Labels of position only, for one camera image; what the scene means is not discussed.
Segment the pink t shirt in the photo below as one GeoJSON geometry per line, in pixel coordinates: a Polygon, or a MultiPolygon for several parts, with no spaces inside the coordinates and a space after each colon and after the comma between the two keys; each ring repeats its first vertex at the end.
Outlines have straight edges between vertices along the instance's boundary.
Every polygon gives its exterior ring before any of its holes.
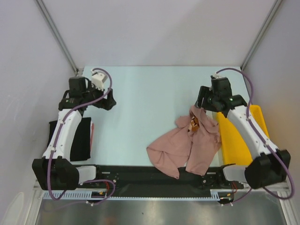
{"type": "Polygon", "coordinates": [[[221,147],[219,124],[202,108],[191,106],[189,114],[179,117],[176,128],[160,136],[147,148],[150,162],[162,173],[180,178],[186,172],[204,176],[221,147]]]}

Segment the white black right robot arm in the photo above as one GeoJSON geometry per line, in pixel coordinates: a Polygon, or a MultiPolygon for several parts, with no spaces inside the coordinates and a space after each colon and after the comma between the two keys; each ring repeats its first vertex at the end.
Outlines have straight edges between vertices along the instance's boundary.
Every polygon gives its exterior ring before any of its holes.
{"type": "Polygon", "coordinates": [[[226,77],[211,77],[211,86],[201,86],[197,108],[222,113],[238,130],[246,143],[252,162],[248,166],[226,165],[216,176],[221,188],[229,187],[233,181],[247,183],[253,189],[264,188],[285,181],[291,156],[267,138],[259,127],[249,106],[241,95],[233,95],[226,77]]]}

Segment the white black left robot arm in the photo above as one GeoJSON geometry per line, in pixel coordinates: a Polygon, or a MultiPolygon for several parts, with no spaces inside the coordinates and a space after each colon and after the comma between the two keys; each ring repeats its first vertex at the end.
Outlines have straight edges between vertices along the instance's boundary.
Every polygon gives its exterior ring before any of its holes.
{"type": "Polygon", "coordinates": [[[88,106],[111,110],[116,101],[111,86],[104,88],[111,76],[103,71],[93,72],[91,78],[71,77],[69,88],[59,103],[59,115],[52,124],[53,133],[41,158],[34,159],[32,169],[42,190],[75,190],[80,184],[88,182],[97,188],[104,178],[94,165],[76,166],[72,150],[91,149],[92,121],[83,116],[88,106]]]}

